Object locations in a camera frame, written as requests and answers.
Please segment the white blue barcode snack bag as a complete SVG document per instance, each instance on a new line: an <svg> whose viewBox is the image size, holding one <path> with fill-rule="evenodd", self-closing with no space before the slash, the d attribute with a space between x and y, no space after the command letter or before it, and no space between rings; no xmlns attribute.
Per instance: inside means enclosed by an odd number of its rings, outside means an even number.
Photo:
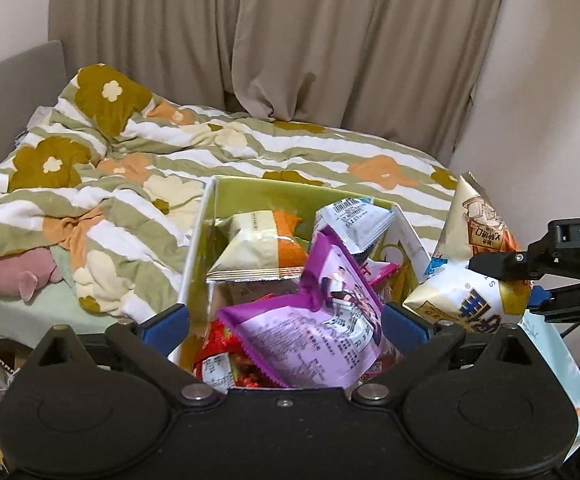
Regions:
<svg viewBox="0 0 580 480"><path fill-rule="evenodd" d="M351 255L361 255L395 221L394 211L375 205L369 197L342 198L316 211L312 240L329 226Z"/></svg>

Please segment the pink white snack bag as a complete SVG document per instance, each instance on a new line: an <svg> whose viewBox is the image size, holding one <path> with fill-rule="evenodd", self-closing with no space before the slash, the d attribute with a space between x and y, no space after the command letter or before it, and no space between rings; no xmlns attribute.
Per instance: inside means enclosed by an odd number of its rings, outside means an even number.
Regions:
<svg viewBox="0 0 580 480"><path fill-rule="evenodd" d="M400 268L399 264L367 259L361 266L360 272L370 286L376 286L390 278Z"/></svg>

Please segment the beige curtain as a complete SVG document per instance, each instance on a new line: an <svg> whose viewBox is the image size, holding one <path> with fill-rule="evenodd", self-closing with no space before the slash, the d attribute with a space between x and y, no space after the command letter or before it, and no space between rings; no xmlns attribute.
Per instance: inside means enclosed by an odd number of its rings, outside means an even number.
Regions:
<svg viewBox="0 0 580 480"><path fill-rule="evenodd" d="M502 0L49 0L66 70L366 132L448 162Z"/></svg>

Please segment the floral striped duvet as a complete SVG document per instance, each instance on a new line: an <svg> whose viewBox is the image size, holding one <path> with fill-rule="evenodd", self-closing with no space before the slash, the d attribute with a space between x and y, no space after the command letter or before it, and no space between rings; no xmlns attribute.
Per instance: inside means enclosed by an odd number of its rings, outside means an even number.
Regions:
<svg viewBox="0 0 580 480"><path fill-rule="evenodd" d="M334 188L400 205L427 248L456 178L368 134L179 106L114 68L81 68L0 163L0 259L63 248L77 303L156 314L176 299L212 177Z"/></svg>

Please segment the green cardboard box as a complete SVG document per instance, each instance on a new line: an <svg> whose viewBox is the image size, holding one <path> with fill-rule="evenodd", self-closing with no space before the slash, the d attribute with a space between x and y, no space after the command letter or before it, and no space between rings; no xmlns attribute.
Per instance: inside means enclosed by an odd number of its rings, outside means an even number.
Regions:
<svg viewBox="0 0 580 480"><path fill-rule="evenodd" d="M211 304L206 271L227 246L226 237L215 227L217 221L251 210L281 209L301 219L296 235L302 243L308 244L316 211L355 195L354 192L303 183L222 176L212 178L202 196L178 295L178 301L188 308L188 333L171 353L170 360L187 372L192 370L194 356L208 331ZM375 205L395 211L396 222L380 238L371 258L400 266L396 277L389 281L389 299L400 304L424 279L435 244L418 236L403 209L396 203L380 200L371 192L361 192L360 196L371 197Z"/></svg>

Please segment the grey upholstered headboard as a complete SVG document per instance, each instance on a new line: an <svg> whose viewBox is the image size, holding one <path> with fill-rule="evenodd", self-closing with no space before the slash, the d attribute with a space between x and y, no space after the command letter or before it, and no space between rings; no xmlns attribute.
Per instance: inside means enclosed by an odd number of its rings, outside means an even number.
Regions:
<svg viewBox="0 0 580 480"><path fill-rule="evenodd" d="M68 83L63 46L52 40L0 62L0 162L37 107L53 106Z"/></svg>

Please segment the purple snack bag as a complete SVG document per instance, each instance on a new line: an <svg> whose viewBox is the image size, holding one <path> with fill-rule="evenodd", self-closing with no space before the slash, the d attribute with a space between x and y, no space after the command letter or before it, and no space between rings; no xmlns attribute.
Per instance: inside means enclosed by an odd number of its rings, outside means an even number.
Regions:
<svg viewBox="0 0 580 480"><path fill-rule="evenodd" d="M348 389L393 364L383 302L330 226L317 233L295 294L224 307L218 319L284 388Z"/></svg>

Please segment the yellow orange snack bag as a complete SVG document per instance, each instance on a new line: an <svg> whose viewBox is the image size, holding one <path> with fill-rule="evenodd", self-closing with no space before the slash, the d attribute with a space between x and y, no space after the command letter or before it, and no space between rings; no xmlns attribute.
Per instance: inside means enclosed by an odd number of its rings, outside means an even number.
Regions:
<svg viewBox="0 0 580 480"><path fill-rule="evenodd" d="M215 221L227 246L206 272L209 282L291 280L301 275L307 251L294 236L302 219L281 209L242 212Z"/></svg>

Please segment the pink plush toy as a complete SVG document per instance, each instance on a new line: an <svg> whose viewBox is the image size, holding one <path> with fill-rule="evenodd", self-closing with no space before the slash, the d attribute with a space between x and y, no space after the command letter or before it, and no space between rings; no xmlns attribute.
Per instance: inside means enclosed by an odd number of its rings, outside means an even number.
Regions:
<svg viewBox="0 0 580 480"><path fill-rule="evenodd" d="M36 292L63 279L48 248L34 248L19 255L0 257L0 296L30 302Z"/></svg>

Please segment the red snack bag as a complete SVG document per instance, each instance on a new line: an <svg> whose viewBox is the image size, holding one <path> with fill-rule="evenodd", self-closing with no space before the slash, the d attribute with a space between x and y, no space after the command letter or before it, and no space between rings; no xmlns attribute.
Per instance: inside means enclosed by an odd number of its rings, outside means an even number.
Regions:
<svg viewBox="0 0 580 480"><path fill-rule="evenodd" d="M194 377L225 393L233 388L275 388L243 350L241 341L220 320L210 331L194 358Z"/></svg>

